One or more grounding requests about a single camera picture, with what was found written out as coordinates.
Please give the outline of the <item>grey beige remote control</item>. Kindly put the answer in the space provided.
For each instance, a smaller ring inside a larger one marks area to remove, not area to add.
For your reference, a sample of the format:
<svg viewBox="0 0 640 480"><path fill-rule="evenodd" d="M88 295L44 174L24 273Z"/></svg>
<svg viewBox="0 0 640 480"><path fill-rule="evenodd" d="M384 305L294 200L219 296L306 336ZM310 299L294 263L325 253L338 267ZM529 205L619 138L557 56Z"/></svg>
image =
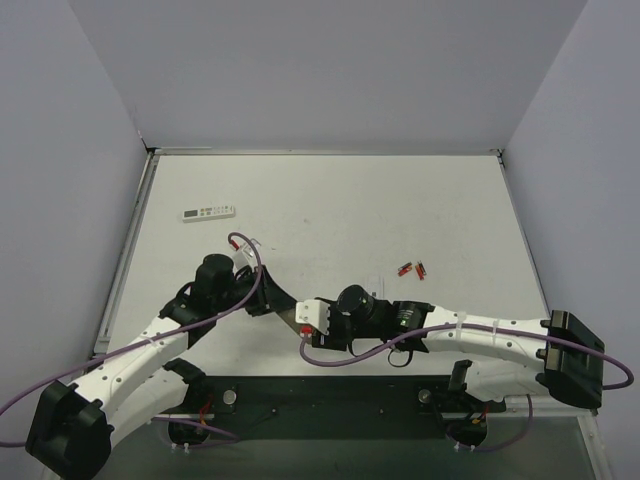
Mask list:
<svg viewBox="0 0 640 480"><path fill-rule="evenodd" d="M296 320L296 307L288 308L277 313L278 317L298 336L301 325Z"/></svg>

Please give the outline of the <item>white remote being loaded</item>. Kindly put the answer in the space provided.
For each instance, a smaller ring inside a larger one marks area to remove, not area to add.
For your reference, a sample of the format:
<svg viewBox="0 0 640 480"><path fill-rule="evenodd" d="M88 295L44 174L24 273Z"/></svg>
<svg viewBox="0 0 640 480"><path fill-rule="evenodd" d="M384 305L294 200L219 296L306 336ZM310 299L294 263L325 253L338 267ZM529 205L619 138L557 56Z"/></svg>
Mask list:
<svg viewBox="0 0 640 480"><path fill-rule="evenodd" d="M379 274L369 275L365 285L367 291L376 299L383 299L384 294L384 278Z"/></svg>

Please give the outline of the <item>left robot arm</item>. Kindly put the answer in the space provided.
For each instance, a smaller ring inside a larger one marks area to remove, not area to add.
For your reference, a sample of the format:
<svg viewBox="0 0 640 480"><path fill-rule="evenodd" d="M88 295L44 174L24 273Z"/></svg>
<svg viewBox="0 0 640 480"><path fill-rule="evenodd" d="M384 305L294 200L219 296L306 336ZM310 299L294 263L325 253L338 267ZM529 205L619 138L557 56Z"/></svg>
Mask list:
<svg viewBox="0 0 640 480"><path fill-rule="evenodd" d="M180 356L217 321L239 309L251 316L295 315L297 301L261 264L212 254L127 346L69 384L40 394L26 452L63 479L92 479L113 448L156 415L204 402L201 371Z"/></svg>

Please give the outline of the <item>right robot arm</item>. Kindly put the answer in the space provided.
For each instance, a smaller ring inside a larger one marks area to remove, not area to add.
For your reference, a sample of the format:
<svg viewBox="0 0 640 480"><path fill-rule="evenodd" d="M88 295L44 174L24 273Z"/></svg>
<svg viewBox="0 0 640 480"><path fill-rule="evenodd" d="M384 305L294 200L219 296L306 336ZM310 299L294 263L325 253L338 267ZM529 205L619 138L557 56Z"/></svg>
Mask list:
<svg viewBox="0 0 640 480"><path fill-rule="evenodd" d="M426 302L390 302L351 285L335 301L298 303L294 319L319 349L347 351L356 340L378 339L409 354L457 353L453 387L480 402L541 395L581 409L602 405L604 344L567 311L508 320Z"/></svg>

